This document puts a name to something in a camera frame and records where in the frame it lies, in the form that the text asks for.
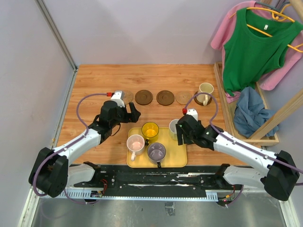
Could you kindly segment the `white mug yellow handle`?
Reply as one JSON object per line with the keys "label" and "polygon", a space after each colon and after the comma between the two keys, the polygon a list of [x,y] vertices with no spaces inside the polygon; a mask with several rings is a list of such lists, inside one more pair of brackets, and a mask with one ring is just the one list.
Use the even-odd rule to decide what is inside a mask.
{"label": "white mug yellow handle", "polygon": [[172,140],[178,140],[177,138],[177,129],[176,124],[178,123],[178,119],[174,119],[169,123],[169,136]]}

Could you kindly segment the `dark brown coaster back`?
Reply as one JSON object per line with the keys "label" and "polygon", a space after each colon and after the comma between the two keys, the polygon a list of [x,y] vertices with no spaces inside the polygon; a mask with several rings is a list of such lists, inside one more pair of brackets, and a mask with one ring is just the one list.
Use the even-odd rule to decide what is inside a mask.
{"label": "dark brown coaster back", "polygon": [[135,101],[139,105],[148,105],[152,102],[153,95],[149,90],[140,90],[135,94]]}

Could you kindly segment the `dark brown coaster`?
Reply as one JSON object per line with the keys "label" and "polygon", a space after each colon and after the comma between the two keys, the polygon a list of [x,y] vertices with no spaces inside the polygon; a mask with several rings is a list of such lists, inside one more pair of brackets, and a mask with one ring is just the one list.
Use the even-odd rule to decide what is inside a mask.
{"label": "dark brown coaster", "polygon": [[207,102],[206,105],[204,105],[203,102],[199,102],[198,99],[197,99],[197,96],[194,97],[194,101],[195,101],[198,105],[206,106],[206,105],[209,105],[209,104],[211,103],[212,97],[209,97],[209,100],[208,100],[208,102]]}
{"label": "dark brown coaster", "polygon": [[153,95],[149,90],[140,90],[135,94],[135,101],[139,105],[148,105],[152,102]]}
{"label": "dark brown coaster", "polygon": [[157,94],[156,99],[160,105],[168,106],[175,101],[175,96],[171,91],[162,90]]}

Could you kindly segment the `woven coaster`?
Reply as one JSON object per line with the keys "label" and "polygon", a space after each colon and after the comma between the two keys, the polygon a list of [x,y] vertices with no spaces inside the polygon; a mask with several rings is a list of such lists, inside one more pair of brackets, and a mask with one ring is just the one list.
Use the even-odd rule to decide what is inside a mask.
{"label": "woven coaster", "polygon": [[192,95],[188,91],[179,91],[175,95],[175,99],[179,104],[185,105],[190,99]]}
{"label": "woven coaster", "polygon": [[134,95],[131,91],[129,90],[123,90],[123,94],[124,94],[124,97],[123,97],[123,102],[125,105],[129,104],[130,102],[132,102],[133,98],[134,98]]}

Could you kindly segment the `purple ceramic mug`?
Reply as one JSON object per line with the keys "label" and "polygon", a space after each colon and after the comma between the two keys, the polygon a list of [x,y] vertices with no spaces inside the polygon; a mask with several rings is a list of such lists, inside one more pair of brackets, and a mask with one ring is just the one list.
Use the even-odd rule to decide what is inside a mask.
{"label": "purple ceramic mug", "polygon": [[166,148],[163,144],[155,142],[148,146],[147,155],[151,163],[155,164],[158,169],[162,168],[161,162],[166,156]]}

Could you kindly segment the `cream ceramic mug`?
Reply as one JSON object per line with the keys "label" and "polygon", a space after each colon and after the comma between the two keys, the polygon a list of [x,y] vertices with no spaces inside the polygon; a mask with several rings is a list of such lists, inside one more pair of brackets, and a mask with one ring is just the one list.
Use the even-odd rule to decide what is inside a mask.
{"label": "cream ceramic mug", "polygon": [[209,100],[209,97],[211,97],[210,94],[212,94],[213,91],[214,87],[212,84],[207,82],[200,84],[198,90],[200,94],[197,96],[198,101],[203,102],[203,104],[206,105]]}

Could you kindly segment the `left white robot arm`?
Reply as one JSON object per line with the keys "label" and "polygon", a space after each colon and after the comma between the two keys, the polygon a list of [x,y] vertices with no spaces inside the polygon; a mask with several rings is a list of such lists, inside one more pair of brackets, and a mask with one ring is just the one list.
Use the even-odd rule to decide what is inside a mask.
{"label": "left white robot arm", "polygon": [[37,196],[57,197],[68,184],[68,170],[74,160],[112,135],[113,128],[122,123],[138,122],[141,113],[134,103],[129,103],[130,112],[115,101],[105,101],[100,114],[86,126],[86,130],[68,143],[49,149],[42,148],[37,155],[29,176]]}

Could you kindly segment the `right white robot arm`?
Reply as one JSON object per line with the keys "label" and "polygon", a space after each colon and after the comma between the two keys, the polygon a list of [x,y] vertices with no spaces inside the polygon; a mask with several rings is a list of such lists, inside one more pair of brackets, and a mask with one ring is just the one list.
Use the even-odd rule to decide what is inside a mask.
{"label": "right white robot arm", "polygon": [[231,184],[249,185],[264,188],[272,197],[287,201],[302,172],[288,152],[262,150],[213,124],[204,127],[200,120],[189,114],[178,120],[176,130],[179,145],[196,144],[228,154],[249,165],[249,168],[226,165],[224,172],[214,178],[219,189],[226,189]]}

